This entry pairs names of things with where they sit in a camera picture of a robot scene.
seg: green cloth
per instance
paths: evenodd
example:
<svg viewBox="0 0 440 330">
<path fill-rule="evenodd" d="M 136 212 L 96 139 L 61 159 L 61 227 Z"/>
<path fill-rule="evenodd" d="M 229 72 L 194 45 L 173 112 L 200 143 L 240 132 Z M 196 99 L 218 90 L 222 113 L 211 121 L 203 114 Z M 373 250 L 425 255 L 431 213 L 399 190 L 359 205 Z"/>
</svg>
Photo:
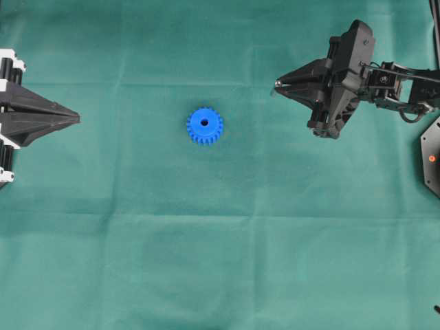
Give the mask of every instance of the green cloth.
<svg viewBox="0 0 440 330">
<path fill-rule="evenodd" d="M 23 86 L 82 124 L 0 192 L 0 329 L 438 329 L 440 201 L 419 124 L 361 104 L 338 141 L 271 96 L 368 23 L 373 60 L 435 68 L 424 0 L 2 1 Z M 190 142 L 214 107 L 225 133 Z"/>
</svg>

